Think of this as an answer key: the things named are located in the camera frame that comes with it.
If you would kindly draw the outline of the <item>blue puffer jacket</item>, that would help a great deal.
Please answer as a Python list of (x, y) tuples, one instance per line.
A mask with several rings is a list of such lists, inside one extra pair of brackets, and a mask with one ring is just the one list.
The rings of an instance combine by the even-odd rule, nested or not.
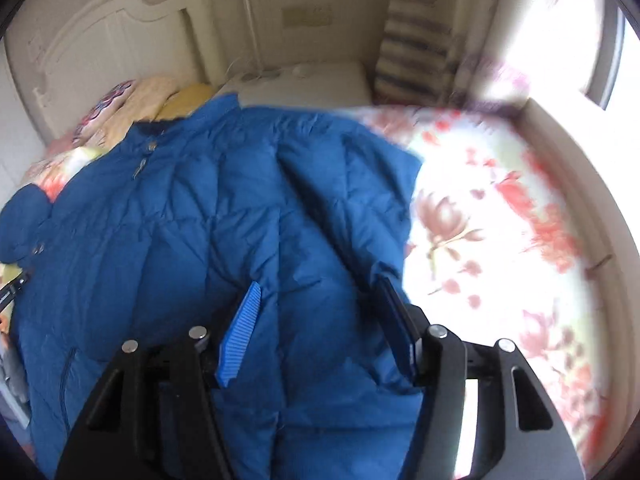
[(242, 479), (393, 479), (422, 401), (368, 304), (399, 281), (419, 159), (359, 122), (244, 107), (138, 122), (57, 198), (1, 213), (1, 259), (27, 271), (11, 335), (36, 463), (58, 469), (107, 362), (168, 344), (242, 297), (262, 304), (238, 377), (212, 395)]

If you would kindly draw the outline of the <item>floral bed sheet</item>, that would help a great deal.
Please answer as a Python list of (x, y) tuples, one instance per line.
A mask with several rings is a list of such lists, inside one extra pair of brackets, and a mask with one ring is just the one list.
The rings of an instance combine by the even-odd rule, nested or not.
[(600, 316), (570, 213), (535, 153), (477, 114), (406, 108), (405, 133), (370, 110), (326, 114), (419, 159), (401, 288), (463, 339), (514, 339), (589, 464), (604, 425)]

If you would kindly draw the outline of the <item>yellow pillow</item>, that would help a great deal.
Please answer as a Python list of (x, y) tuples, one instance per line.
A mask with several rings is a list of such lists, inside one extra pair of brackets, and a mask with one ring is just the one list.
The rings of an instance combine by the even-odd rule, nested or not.
[(155, 120), (173, 120), (188, 117), (215, 95), (209, 84), (191, 84), (171, 96), (155, 116)]

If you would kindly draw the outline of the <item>peach textured pillow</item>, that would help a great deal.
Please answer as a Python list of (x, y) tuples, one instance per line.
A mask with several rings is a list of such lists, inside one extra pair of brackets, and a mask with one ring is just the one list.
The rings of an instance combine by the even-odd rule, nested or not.
[(124, 105), (101, 128), (100, 147), (110, 150), (126, 136), (134, 122), (152, 122), (170, 96), (179, 89), (168, 76), (140, 81)]

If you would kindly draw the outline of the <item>colourful patterned pillow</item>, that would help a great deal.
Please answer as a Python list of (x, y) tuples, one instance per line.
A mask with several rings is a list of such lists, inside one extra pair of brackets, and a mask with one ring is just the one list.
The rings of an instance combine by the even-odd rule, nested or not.
[(105, 93), (76, 125), (73, 144), (77, 146), (86, 143), (125, 104), (137, 83), (135, 79), (125, 80)]

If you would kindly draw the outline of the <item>white lamp pole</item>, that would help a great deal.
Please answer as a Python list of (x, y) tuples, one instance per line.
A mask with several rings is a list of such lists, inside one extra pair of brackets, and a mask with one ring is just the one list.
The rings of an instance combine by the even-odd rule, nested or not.
[(252, 44), (256, 70), (258, 71), (258, 73), (262, 74), (264, 72), (265, 66), (264, 66), (264, 61), (262, 60), (262, 52), (260, 52), (260, 47), (259, 47), (259, 39), (258, 39), (257, 29), (255, 24), (252, 0), (243, 0), (243, 4), (244, 4), (246, 24), (248, 27), (248, 32), (250, 33), (250, 43)]

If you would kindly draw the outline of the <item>white wooden headboard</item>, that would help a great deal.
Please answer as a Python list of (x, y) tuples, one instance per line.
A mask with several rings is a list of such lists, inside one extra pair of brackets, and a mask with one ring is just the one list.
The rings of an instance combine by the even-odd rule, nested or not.
[(181, 88), (228, 80), (212, 0), (91, 0), (44, 50), (38, 73), (35, 100), (56, 138), (126, 79), (169, 76)]

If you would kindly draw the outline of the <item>white bedside table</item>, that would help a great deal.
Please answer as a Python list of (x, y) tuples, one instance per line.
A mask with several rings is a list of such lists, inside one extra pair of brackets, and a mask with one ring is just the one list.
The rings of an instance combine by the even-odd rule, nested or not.
[(372, 105), (366, 73), (358, 62), (298, 64), (236, 75), (217, 96), (229, 93), (243, 106), (338, 110)]

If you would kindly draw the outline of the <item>striped curtain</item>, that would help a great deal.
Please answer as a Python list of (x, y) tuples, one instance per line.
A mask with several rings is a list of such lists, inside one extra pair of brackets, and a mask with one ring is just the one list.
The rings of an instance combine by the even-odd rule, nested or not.
[(458, 0), (390, 0), (374, 70), (381, 103), (433, 106), (456, 50)]

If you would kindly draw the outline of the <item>window frame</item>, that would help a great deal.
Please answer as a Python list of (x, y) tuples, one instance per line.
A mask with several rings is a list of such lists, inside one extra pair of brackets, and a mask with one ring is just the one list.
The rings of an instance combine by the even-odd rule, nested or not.
[(604, 0), (598, 56), (586, 97), (605, 110), (613, 94), (625, 39), (625, 17), (615, 0)]

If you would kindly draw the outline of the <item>beige wall switch panel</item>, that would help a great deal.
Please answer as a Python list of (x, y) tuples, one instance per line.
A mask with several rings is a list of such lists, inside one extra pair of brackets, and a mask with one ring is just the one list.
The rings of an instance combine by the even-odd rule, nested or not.
[(326, 27), (333, 23), (333, 11), (328, 4), (300, 4), (281, 9), (284, 28)]

